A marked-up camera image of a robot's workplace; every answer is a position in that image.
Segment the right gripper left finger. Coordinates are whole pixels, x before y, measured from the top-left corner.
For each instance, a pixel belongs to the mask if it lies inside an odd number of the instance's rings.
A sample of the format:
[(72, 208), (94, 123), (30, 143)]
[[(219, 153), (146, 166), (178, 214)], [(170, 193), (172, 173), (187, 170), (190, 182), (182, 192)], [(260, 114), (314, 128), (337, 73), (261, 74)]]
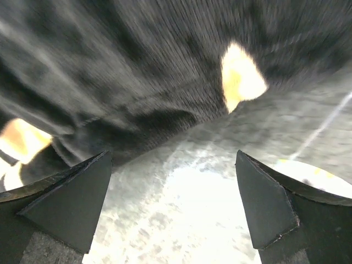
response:
[(1, 263), (81, 263), (112, 174), (108, 151), (1, 192)]

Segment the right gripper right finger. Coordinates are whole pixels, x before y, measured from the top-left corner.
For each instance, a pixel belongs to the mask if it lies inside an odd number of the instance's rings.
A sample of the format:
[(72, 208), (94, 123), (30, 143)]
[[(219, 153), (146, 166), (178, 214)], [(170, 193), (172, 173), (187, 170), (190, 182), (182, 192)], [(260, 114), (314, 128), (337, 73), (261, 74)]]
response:
[(351, 263), (351, 199), (286, 176), (243, 151), (236, 177), (262, 263)]

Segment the black pillowcase with tan flowers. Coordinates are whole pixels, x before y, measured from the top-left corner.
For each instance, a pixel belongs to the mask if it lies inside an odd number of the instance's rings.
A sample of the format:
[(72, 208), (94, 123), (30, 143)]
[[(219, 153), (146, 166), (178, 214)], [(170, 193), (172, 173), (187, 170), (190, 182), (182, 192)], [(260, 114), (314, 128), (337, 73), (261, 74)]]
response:
[(1, 1), (1, 190), (113, 168), (351, 60), (351, 1)]

